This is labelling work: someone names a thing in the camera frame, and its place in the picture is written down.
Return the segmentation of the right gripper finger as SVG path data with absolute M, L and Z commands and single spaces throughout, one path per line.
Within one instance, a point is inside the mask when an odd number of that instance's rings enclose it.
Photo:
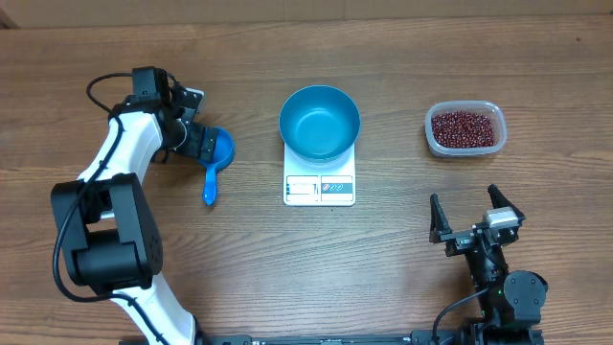
M 451 234 L 452 229 L 449 226 L 446 216 L 444 215 L 444 211 L 439 202 L 439 198 L 437 194 L 432 194 L 430 196 L 430 210 L 431 210 L 430 234 L 431 235 Z
M 526 219 L 526 216 L 500 192 L 495 184 L 490 184 L 488 186 L 488 194 L 494 209 L 510 207 L 519 221 L 524 221 Z

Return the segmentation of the blue plastic scoop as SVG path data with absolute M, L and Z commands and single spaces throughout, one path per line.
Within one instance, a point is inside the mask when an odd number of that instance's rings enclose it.
M 205 132 L 203 150 L 211 153 L 211 158 L 200 159 L 205 169 L 202 200 L 207 206 L 213 206 L 217 195 L 216 175 L 227 168 L 235 156 L 235 143 L 230 133 L 221 127 L 209 127 Z

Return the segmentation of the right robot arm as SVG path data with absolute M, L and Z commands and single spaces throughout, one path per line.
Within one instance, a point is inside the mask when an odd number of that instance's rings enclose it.
M 526 216 L 500 192 L 488 186 L 492 208 L 470 229 L 455 232 L 450 227 L 438 196 L 430 196 L 429 240 L 445 245 L 448 257 L 463 256 L 475 292 L 442 310 L 433 322 L 433 344 L 542 344 L 541 308 L 549 289 L 546 280 L 531 271 L 511 271 L 503 247 L 518 240 Z M 444 332 L 445 315 L 476 299 L 481 316 L 468 319 L 455 332 Z

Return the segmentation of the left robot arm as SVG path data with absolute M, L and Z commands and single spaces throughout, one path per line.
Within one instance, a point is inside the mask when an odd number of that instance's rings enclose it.
M 161 235 L 142 184 L 159 151 L 212 161 L 218 131 L 193 120 L 202 91 L 153 66 L 128 77 L 132 92 L 106 110 L 108 134 L 94 161 L 51 192 L 54 281 L 74 302 L 119 305 L 147 344 L 206 344 L 197 319 L 162 274 Z

